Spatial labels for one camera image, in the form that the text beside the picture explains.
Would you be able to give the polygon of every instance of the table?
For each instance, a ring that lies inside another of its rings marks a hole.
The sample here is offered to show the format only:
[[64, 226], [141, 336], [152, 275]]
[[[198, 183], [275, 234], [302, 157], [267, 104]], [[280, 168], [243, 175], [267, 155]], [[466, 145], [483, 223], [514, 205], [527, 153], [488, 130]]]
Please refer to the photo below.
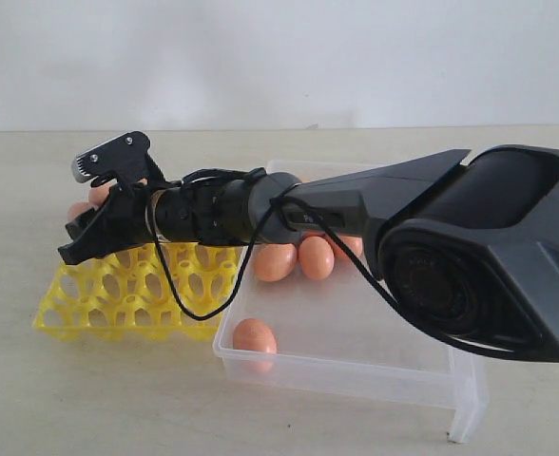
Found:
[[[559, 455], [559, 366], [488, 361], [491, 403], [461, 446], [438, 431], [449, 410], [232, 384], [211, 343], [34, 331], [67, 207], [87, 193], [70, 162], [120, 133], [0, 133], [0, 455]], [[273, 158], [388, 163], [454, 147], [559, 147], [559, 125], [148, 134], [173, 179]]]

